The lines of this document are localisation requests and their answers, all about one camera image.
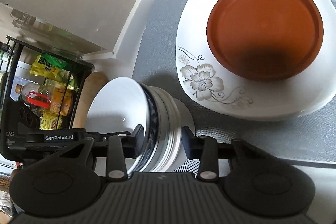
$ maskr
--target bottle cap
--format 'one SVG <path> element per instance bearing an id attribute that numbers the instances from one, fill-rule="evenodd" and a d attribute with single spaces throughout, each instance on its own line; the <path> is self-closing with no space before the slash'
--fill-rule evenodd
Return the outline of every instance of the bottle cap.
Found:
<path id="1" fill-rule="evenodd" d="M 20 94 L 21 90 L 22 90 L 22 85 L 16 85 L 15 92 Z"/>

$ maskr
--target plastic bottle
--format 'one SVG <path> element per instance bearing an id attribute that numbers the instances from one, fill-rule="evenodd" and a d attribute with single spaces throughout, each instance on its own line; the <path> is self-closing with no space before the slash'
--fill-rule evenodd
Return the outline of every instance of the plastic bottle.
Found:
<path id="1" fill-rule="evenodd" d="M 28 104 L 33 104 L 43 108 L 49 108 L 53 93 L 44 85 L 32 82 L 26 85 L 16 85 L 15 92 L 21 94 L 23 100 Z"/>

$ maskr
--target ribbed black surface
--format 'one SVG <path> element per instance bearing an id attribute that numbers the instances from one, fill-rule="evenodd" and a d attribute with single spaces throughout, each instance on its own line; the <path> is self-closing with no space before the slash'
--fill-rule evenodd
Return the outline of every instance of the ribbed black surface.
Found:
<path id="1" fill-rule="evenodd" d="M 21 214 L 11 223 L 313 224 L 313 221 L 304 215 L 275 220 L 251 216 L 232 206 L 215 184 L 199 182 L 191 173 L 135 173 L 130 180 L 110 183 L 98 201 L 84 211 L 56 219 Z"/>

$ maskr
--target black and white striped fabric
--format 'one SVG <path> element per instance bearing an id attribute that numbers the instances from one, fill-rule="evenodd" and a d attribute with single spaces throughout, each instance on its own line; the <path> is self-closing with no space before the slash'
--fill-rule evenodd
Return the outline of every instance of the black and white striped fabric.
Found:
<path id="1" fill-rule="evenodd" d="M 186 160 L 183 165 L 174 170 L 174 172 L 192 172 L 196 177 L 198 169 L 200 167 L 200 160 Z"/>

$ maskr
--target gray placemat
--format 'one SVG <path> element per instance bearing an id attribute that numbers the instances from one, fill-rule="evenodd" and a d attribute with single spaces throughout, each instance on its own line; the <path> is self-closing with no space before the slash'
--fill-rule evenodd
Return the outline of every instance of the gray placemat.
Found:
<path id="1" fill-rule="evenodd" d="M 254 122 L 213 112 L 182 90 L 175 63 L 176 32 L 187 0 L 155 0 L 147 19 L 133 78 L 160 87 L 190 110 L 196 135 L 220 142 L 242 138 L 282 158 L 336 163 L 336 99 L 319 111 L 281 122 Z"/>

